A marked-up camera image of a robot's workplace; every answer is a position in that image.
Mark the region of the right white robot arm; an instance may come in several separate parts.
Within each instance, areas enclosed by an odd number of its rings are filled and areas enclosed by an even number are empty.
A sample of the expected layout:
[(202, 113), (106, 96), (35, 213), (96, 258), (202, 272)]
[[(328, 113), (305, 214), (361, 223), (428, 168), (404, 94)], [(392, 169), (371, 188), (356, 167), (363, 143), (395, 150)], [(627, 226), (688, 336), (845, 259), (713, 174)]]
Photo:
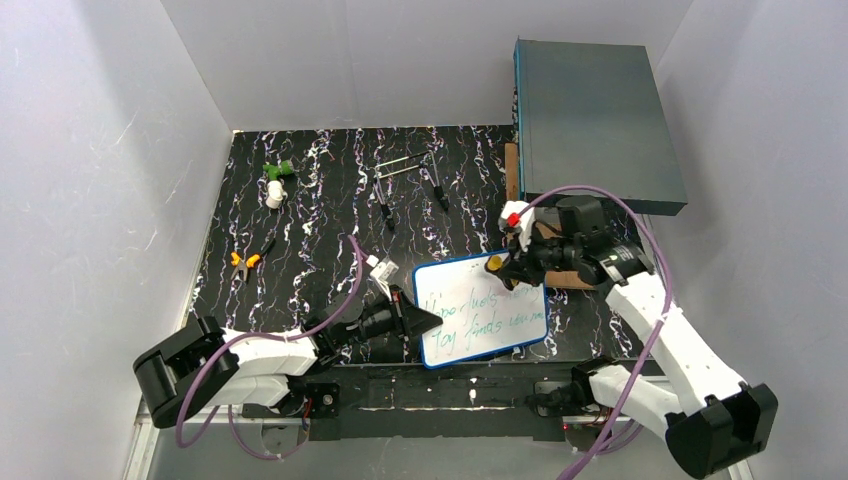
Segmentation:
[(660, 437), (695, 479), (762, 452), (778, 410), (775, 393), (746, 381), (708, 346), (644, 250), (612, 234), (598, 199), (564, 198), (556, 210), (560, 224), (546, 236), (530, 203), (507, 202), (499, 218), (507, 253), (489, 261), (487, 271), (508, 289), (538, 286), (551, 272), (575, 272), (639, 336), (641, 358), (654, 360), (669, 385), (656, 386), (638, 367), (600, 356), (574, 366), (568, 382), (536, 389), (528, 404), (543, 417), (588, 406), (607, 408), (611, 419), (626, 416), (634, 428)]

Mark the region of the blue framed whiteboard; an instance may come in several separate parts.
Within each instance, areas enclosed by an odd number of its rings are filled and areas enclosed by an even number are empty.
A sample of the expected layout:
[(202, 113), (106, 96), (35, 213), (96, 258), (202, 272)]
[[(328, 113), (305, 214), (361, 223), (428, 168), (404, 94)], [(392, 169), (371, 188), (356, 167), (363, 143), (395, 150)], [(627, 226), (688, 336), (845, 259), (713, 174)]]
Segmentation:
[(544, 340), (549, 332), (548, 303), (542, 285), (507, 289), (485, 270), (504, 250), (416, 267), (412, 286), (416, 305), (443, 320), (420, 337), (424, 366), (438, 369)]

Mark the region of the yellow bone shaped eraser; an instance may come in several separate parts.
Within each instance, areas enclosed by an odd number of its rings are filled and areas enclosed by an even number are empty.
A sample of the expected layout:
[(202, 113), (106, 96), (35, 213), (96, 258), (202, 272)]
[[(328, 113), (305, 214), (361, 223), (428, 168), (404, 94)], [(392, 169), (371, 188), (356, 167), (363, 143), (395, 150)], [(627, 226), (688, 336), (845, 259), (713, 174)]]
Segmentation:
[(487, 272), (496, 274), (503, 267), (503, 258), (500, 255), (492, 255), (490, 256), (484, 264), (484, 268)]

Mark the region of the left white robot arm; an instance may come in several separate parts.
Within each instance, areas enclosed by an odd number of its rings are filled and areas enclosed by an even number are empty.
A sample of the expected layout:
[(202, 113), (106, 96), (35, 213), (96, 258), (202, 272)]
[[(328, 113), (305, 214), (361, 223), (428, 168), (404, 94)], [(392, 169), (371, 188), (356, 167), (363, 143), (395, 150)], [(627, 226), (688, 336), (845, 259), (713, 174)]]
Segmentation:
[(413, 340), (442, 324), (440, 316), (417, 307), (392, 285), (370, 303), (358, 295), (337, 296), (303, 327), (287, 332), (246, 338), (213, 317), (197, 319), (141, 354), (133, 372), (160, 429), (175, 426), (180, 414), (192, 417), (225, 405), (326, 417), (331, 409), (321, 401), (337, 400), (339, 389), (308, 383), (306, 377), (337, 364), (346, 346), (387, 334)]

